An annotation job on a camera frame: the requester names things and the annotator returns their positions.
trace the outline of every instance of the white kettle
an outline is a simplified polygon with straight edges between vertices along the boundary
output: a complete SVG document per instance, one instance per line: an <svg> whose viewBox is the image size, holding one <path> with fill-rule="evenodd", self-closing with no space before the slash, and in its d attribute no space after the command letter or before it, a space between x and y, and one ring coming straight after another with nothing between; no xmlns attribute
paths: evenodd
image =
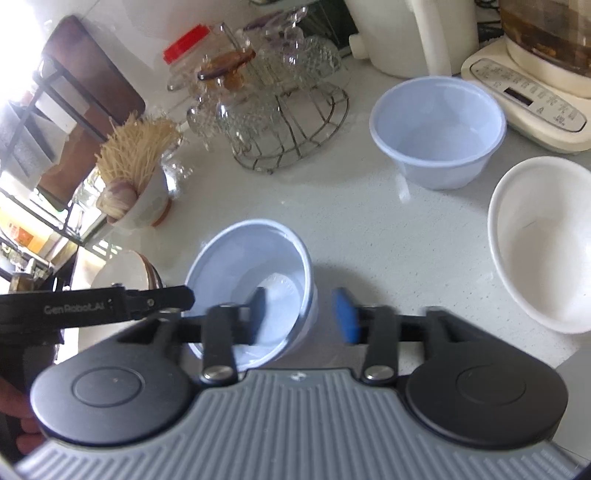
<svg viewBox="0 0 591 480"><path fill-rule="evenodd" d="M356 59L402 78L451 75L478 50L473 0L345 0Z"/></svg>

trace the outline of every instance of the bowl rim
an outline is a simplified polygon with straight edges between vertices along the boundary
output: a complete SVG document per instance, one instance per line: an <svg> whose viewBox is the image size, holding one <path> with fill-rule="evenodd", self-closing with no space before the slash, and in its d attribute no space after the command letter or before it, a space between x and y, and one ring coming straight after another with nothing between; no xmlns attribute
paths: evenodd
<svg viewBox="0 0 591 480"><path fill-rule="evenodd" d="M591 330L591 323L589 323L588 326L577 327L568 322L561 322L560 320L553 319L552 317L540 312L531 303L529 303L523 297L523 295L521 295L519 290L517 290L517 288L513 285L513 282L509 278L501 258L497 226L501 200L504 198L508 187L518 176L522 175L528 170L532 170L533 168L540 166L557 168L558 170L574 173L581 178L586 178L591 186L591 171L571 160L567 160L566 158L544 155L541 157L528 158L527 160L518 163L507 173L505 173L505 175L503 175L503 178L501 178L499 183L496 185L494 192L492 193L488 215L486 218L489 250L491 251L492 261L495 264L496 272L501 279L501 283L507 292L509 292L509 295L513 298L516 304L519 305L519 307L521 307L523 311L529 315L529 317L533 318L536 322L542 324L546 328L554 330L555 332L568 334L585 333Z"/></svg>
<svg viewBox="0 0 591 480"><path fill-rule="evenodd" d="M316 290L314 286L314 271L312 267L312 260L310 258L310 254L308 253L308 250L304 242L290 228L286 227L285 225L279 222L275 222L274 220L268 220L264 218L243 220L242 222L234 223L233 225L225 228L224 230L219 232L215 237L213 237L213 239L211 239L207 243L203 250L201 250L197 258L193 262L193 265L191 265L191 268L187 273L187 277L185 278L185 285L188 285L189 279L197 269L199 262L203 261L203 258L210 253L215 243L217 243L223 237L233 234L238 229L251 226L266 226L271 229L274 229L278 231L286 240L291 242L291 244L295 247L295 249L300 255L304 267L304 296L300 304L300 312L298 314L298 318L296 319L294 326L292 327L289 334L273 350L271 350L265 356L257 359L250 365L248 365L248 369L258 368L261 365L269 363L270 361L281 355L292 343L294 343L300 332L303 330L306 321L310 318L310 310L313 306L314 292ZM203 357L203 351L198 347L198 344L190 343L189 348L197 358ZM236 364L236 367L238 371L245 370L245 368L241 368L243 367L243 365Z"/></svg>
<svg viewBox="0 0 591 480"><path fill-rule="evenodd" d="M385 102L385 99L391 95L391 93L395 90L402 90L408 85L414 83L433 83L433 87L442 86L442 84L453 85L454 87L459 87L464 90L468 90L485 100L485 102L492 108L493 112L499 118L501 122L501 129L499 130L499 134L495 138L494 142L492 142L489 147L483 150L481 153L476 155L470 155L465 158L459 158L457 160L426 160L423 158L416 158L410 157L409 155L405 155L402 152L390 147L389 145L382 140L382 138L378 135L376 130L376 117L381 112L382 105ZM372 138L374 139L375 144L378 148L384 152L389 157L395 158L398 161L402 161L409 165L413 165L415 167L428 167L428 168L452 168L452 167L461 167L463 165L468 165L470 163L477 162L484 158L488 158L492 155L503 143L503 139L505 138L507 132L507 121L505 117L505 112L499 105L499 103L493 98L485 90L481 89L480 87L470 83L466 80L462 80L460 78L455 77L446 77L446 76L432 76L432 77L419 77L411 80L403 81L394 87L387 90L377 102L375 102L374 107L371 110L371 114L369 116L369 132L371 133Z"/></svg>

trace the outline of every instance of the digital display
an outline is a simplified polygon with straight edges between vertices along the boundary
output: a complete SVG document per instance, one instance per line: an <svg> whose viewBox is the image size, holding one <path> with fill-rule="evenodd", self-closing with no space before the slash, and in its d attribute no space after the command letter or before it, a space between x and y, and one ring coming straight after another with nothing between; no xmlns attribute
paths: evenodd
<svg viewBox="0 0 591 480"><path fill-rule="evenodd" d="M514 99L519 100L521 103L524 103L527 106L530 106L532 103L534 103L533 100L530 100L525 95L522 95L519 92L514 91L511 87L506 88L504 91L507 95L511 95Z"/></svg>

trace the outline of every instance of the finger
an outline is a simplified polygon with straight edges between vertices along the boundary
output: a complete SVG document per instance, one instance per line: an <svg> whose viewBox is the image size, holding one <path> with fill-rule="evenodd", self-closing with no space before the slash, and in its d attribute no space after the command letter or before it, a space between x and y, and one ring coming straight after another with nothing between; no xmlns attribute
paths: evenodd
<svg viewBox="0 0 591 480"><path fill-rule="evenodd" d="M19 419L29 419L33 416L27 396L3 378L0 378L0 412Z"/></svg>
<svg viewBox="0 0 591 480"><path fill-rule="evenodd" d="M17 437L17 448L23 455L27 455L43 442L45 442L45 438L41 433L26 433Z"/></svg>
<svg viewBox="0 0 591 480"><path fill-rule="evenodd" d="M22 419L21 428L25 433L39 433L41 431L36 419Z"/></svg>

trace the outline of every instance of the black round knob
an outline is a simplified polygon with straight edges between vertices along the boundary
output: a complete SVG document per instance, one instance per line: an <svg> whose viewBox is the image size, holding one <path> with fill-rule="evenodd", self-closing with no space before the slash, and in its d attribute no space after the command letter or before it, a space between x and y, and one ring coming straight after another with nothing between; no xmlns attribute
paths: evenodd
<svg viewBox="0 0 591 480"><path fill-rule="evenodd" d="M127 445L170 427L193 384L149 345L98 344L42 372L31 404L46 432L87 446Z"/></svg>
<svg viewBox="0 0 591 480"><path fill-rule="evenodd" d="M139 373L117 367L97 368L74 382L74 395L91 407L114 407L132 400L142 389Z"/></svg>
<svg viewBox="0 0 591 480"><path fill-rule="evenodd" d="M507 405L525 393L525 381L502 365L469 368L457 378L460 393L483 405Z"/></svg>
<svg viewBox="0 0 591 480"><path fill-rule="evenodd" d="M430 430L476 448L510 449L551 436L568 393L548 365L501 342L460 342L419 366L404 394Z"/></svg>

